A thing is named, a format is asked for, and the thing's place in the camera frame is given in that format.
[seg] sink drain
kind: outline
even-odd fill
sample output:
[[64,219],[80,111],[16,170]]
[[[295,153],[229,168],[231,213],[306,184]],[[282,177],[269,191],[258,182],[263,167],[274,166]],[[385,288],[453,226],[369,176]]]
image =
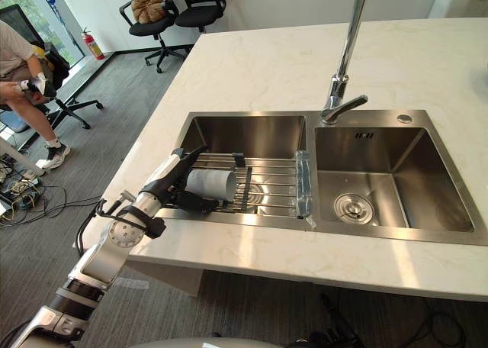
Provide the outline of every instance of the sink drain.
[[347,224],[366,224],[374,216],[371,203],[357,194],[340,195],[334,202],[334,211],[342,222]]
[[[246,184],[238,184],[237,185],[237,193],[242,194],[244,191]],[[263,189],[261,186],[256,185],[256,184],[251,184],[249,186],[249,194],[247,197],[247,207],[246,207],[246,213],[255,213],[257,211],[258,206],[252,205],[252,204],[260,204],[262,203],[263,200],[263,195],[257,195],[256,193],[263,193]]]

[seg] fire extinguisher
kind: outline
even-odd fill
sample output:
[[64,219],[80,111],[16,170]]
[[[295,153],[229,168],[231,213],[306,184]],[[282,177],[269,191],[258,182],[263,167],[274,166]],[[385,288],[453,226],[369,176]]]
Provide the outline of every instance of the fire extinguisher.
[[95,58],[97,60],[104,59],[105,58],[104,54],[101,52],[101,50],[98,47],[95,39],[93,39],[93,36],[88,34],[89,32],[90,31],[87,31],[86,27],[85,27],[85,29],[83,30],[83,33],[82,33],[83,41],[88,46],[88,48],[91,50],[91,52],[93,53],[93,55],[95,56]]

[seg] black office chair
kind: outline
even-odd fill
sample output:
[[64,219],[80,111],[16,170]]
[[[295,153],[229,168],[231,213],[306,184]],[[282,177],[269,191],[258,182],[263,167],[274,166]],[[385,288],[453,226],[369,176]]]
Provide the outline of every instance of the black office chair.
[[[63,80],[69,76],[69,63],[58,53],[54,45],[49,42],[45,43],[42,40],[19,5],[12,5],[0,9],[0,19],[10,25],[10,27],[16,30],[29,43],[36,45],[45,51],[46,59],[54,65],[54,88],[56,90],[59,89],[63,84]],[[90,125],[75,114],[74,111],[93,104],[100,110],[103,108],[103,105],[98,100],[79,102],[75,98],[71,98],[67,103],[62,102],[58,98],[53,98],[53,100],[59,106],[59,109],[56,111],[51,112],[46,105],[37,105],[37,108],[47,116],[47,120],[50,122],[53,129],[56,128],[65,117],[75,118],[82,123],[83,128],[90,129]],[[0,109],[11,111],[8,105],[0,105]],[[38,137],[38,133],[33,134],[22,147],[25,149]]]
[[188,53],[193,45],[186,44],[167,47],[164,40],[161,38],[161,33],[166,30],[166,28],[175,24],[175,18],[176,16],[178,16],[178,9],[176,8],[176,5],[171,3],[164,6],[166,16],[162,20],[159,20],[157,22],[151,22],[148,24],[140,24],[139,22],[133,24],[132,21],[125,14],[125,9],[130,6],[131,2],[132,1],[124,3],[122,6],[119,7],[120,14],[124,18],[124,20],[127,21],[127,23],[130,25],[129,34],[135,35],[137,37],[147,37],[152,35],[154,37],[154,40],[159,40],[159,43],[161,44],[160,50],[144,58],[144,60],[146,61],[146,65],[150,66],[151,63],[149,60],[155,56],[159,56],[158,63],[156,64],[156,72],[162,73],[162,70],[161,68],[159,68],[159,66],[161,65],[161,62],[165,56],[171,55],[184,59],[185,56],[183,54],[177,53],[176,50],[184,49]]
[[[213,24],[216,19],[223,16],[226,9],[226,0],[185,0],[188,8],[183,11],[175,20],[175,24],[182,27],[198,27],[201,33],[205,32],[207,25]],[[202,2],[215,2],[215,5],[198,5]]]

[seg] faucet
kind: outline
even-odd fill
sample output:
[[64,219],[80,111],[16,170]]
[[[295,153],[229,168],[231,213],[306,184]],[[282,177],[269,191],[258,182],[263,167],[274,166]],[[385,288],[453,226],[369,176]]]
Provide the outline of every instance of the faucet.
[[361,24],[361,14],[363,12],[364,2],[366,0],[355,0],[352,12],[351,22],[349,22],[348,36],[345,39],[344,50],[342,51],[341,63],[337,73],[332,76],[330,82],[329,97],[326,106],[322,110],[322,121],[324,124],[332,125],[337,122],[337,117],[345,111],[351,110],[363,105],[368,101],[366,95],[361,95],[342,104],[345,87],[349,81],[346,74],[349,60],[351,59],[356,37],[358,37],[359,25]]

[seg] white paper cup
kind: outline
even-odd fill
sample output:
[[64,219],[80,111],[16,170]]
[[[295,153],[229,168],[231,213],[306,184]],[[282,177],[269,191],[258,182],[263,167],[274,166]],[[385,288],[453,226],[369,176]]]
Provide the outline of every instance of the white paper cup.
[[203,198],[232,201],[236,184],[234,171],[195,169],[188,175],[185,190]]

